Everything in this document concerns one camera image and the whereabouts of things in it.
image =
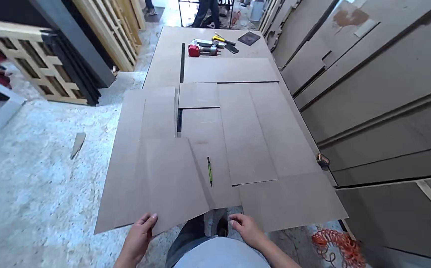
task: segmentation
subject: workshop floor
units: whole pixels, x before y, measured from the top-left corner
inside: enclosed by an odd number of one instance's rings
[[[247,14],[242,10],[237,29],[253,26]],[[28,101],[0,131],[0,268],[113,265],[129,227],[97,235],[93,229],[123,92],[142,88],[163,25],[180,26],[177,1],[170,0],[159,23],[147,23],[147,31],[140,33],[144,43],[135,72],[120,72],[110,88],[102,89],[98,107],[46,101],[9,65],[14,91]],[[78,132],[87,137],[70,160]],[[234,212],[241,207],[208,213],[207,234],[221,215]],[[139,267],[163,267],[181,227],[156,237]],[[270,237],[302,267],[330,267],[311,243],[311,235],[322,228],[341,231],[334,221]],[[229,236],[240,240],[232,230]],[[341,267],[338,249],[331,251],[337,256],[333,265]]]

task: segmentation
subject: right hand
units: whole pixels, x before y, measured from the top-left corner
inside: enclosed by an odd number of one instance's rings
[[[237,232],[244,242],[250,247],[258,249],[261,245],[268,240],[267,236],[258,228],[257,223],[255,223],[254,218],[244,214],[232,214],[229,216],[230,225]]]

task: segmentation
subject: green pencil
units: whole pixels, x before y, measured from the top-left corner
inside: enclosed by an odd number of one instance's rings
[[[209,156],[207,157],[207,167],[209,168],[209,181],[211,182],[211,187],[212,187],[212,168],[211,168],[211,161],[209,161]]]

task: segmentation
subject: sneaker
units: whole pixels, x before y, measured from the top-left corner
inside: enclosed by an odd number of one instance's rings
[[[227,237],[229,235],[229,223],[227,222],[227,219],[225,219],[225,217],[219,220],[219,223],[217,224],[216,234],[219,237]]]
[[[150,16],[157,15],[156,10],[154,10],[154,9],[148,9],[148,15],[150,15]]]

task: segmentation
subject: red power tool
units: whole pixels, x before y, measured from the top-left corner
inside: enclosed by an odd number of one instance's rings
[[[213,44],[210,47],[203,47],[197,44],[196,42],[190,43],[189,46],[187,47],[187,50],[189,52],[189,57],[199,57],[201,55],[201,52],[207,53],[208,55],[211,55],[211,56],[217,56],[217,52],[219,52],[216,44]]]

